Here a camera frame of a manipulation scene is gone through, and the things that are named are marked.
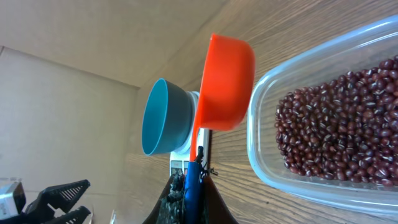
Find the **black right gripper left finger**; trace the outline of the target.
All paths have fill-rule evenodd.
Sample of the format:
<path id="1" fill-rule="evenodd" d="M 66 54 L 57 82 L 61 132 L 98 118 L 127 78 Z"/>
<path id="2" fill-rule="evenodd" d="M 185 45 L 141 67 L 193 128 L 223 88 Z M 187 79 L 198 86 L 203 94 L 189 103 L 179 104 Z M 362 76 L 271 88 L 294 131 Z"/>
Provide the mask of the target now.
<path id="1" fill-rule="evenodd" d="M 172 174 L 143 224 L 184 224 L 184 183 L 183 174 Z"/>

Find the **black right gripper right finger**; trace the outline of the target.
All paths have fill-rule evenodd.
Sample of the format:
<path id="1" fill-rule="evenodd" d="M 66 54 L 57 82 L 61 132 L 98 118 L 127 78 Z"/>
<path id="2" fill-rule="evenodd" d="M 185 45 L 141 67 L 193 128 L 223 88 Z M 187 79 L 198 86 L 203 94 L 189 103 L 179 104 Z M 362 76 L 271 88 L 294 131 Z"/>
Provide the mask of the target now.
<path id="1" fill-rule="evenodd" d="M 238 224 L 210 176 L 204 178 L 203 210 L 200 215 L 200 223 Z"/>

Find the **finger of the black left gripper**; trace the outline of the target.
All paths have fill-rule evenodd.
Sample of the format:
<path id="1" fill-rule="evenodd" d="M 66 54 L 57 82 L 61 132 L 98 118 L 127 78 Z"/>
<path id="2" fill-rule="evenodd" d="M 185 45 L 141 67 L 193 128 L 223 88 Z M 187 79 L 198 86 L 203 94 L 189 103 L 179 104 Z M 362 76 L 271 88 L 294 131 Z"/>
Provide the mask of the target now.
<path id="1" fill-rule="evenodd" d="M 28 205 L 25 212 L 28 215 L 54 215 L 55 211 L 60 209 L 68 213 L 90 185 L 90 182 L 85 179 L 47 187 Z"/>
<path id="2" fill-rule="evenodd" d="M 44 221 L 40 221 L 41 224 L 83 224 L 91 212 L 84 206 L 78 207 L 76 210 L 69 211 L 64 210 L 62 207 L 56 208 L 64 212 L 63 215 L 55 217 L 54 215 L 50 218 L 45 218 Z"/>

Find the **red measuring scoop blue handle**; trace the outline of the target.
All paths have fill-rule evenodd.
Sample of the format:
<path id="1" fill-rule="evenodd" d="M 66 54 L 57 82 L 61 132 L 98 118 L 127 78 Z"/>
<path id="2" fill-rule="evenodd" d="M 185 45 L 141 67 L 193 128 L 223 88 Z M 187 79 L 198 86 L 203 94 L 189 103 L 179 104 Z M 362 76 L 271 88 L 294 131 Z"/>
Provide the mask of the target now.
<path id="1" fill-rule="evenodd" d="M 229 131 L 243 120 L 251 98 L 255 56 L 243 40 L 212 34 L 193 123 L 190 162 L 185 178 L 185 223 L 198 223 L 203 210 L 203 183 L 209 176 L 197 144 L 201 128 Z"/>

